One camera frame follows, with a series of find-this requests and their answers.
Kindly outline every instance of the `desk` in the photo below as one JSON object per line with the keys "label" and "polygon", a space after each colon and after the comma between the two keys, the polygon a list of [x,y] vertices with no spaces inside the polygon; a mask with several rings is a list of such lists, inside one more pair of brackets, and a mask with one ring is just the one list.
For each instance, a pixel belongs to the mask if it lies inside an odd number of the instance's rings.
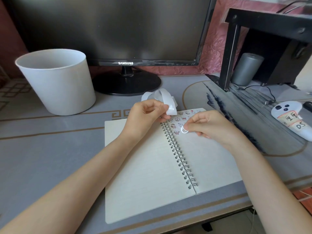
{"label": "desk", "polygon": [[[4,91],[20,87],[29,88],[24,80],[18,80],[10,82]],[[236,95],[238,92],[221,93],[206,76],[162,77],[162,87],[175,97],[178,110],[211,109],[211,106],[219,110],[223,106],[250,133],[291,190],[312,185],[311,143],[288,130],[284,130],[282,136],[286,142],[274,139],[273,132],[263,134],[260,131],[263,123],[271,123],[271,127],[278,127],[279,123],[271,121],[271,118],[266,121],[268,108],[263,108],[263,113],[259,111],[262,107],[260,102],[268,96],[250,88],[242,91],[244,96]],[[131,106],[140,101],[140,96],[118,97],[97,93],[97,101],[92,108],[78,115],[61,117],[47,112],[30,88],[9,97],[6,93],[1,94],[0,228],[98,153],[104,147],[104,121],[126,118]],[[251,101],[254,96],[257,97],[255,104],[244,101],[244,97]],[[301,115],[312,124],[307,112],[303,111]],[[258,121],[262,124],[250,128]],[[77,233],[171,232],[250,205],[243,182],[237,182],[106,224],[102,192]]]}

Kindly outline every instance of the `open spiral notebook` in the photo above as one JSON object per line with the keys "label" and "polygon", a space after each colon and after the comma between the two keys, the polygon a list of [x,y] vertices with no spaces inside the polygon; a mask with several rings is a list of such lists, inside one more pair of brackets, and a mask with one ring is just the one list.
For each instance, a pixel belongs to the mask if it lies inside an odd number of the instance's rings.
{"label": "open spiral notebook", "polygon": [[[153,124],[105,188],[107,223],[241,181],[234,158],[219,143],[181,132],[200,111],[205,109],[179,111],[167,122]],[[105,146],[125,123],[105,122]]]}

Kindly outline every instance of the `person's left arm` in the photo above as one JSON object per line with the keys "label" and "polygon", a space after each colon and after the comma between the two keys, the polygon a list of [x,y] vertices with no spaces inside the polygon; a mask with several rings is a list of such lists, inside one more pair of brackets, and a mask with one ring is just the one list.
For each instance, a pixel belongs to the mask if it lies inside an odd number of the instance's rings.
{"label": "person's left arm", "polygon": [[75,233],[96,198],[151,125],[156,120],[164,122],[170,118],[165,114],[167,110],[168,105],[154,99],[136,103],[118,138],[9,222],[0,234]]}

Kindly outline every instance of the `round sticker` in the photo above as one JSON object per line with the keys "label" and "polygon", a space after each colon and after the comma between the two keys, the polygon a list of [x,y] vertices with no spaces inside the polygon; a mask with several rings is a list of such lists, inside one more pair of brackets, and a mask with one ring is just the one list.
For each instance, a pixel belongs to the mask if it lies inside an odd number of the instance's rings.
{"label": "round sticker", "polygon": [[186,133],[188,133],[188,130],[185,130],[184,127],[182,126],[182,127],[181,127],[181,132],[182,132],[183,134],[186,134]]}

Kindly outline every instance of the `gray cylindrical speaker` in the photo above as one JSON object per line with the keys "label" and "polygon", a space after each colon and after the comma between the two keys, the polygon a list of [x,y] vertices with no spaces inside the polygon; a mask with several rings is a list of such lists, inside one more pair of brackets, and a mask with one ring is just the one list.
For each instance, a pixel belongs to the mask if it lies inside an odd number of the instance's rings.
{"label": "gray cylindrical speaker", "polygon": [[252,53],[244,53],[234,70],[231,82],[233,84],[247,86],[257,73],[257,70],[263,61],[264,57],[262,56]]}

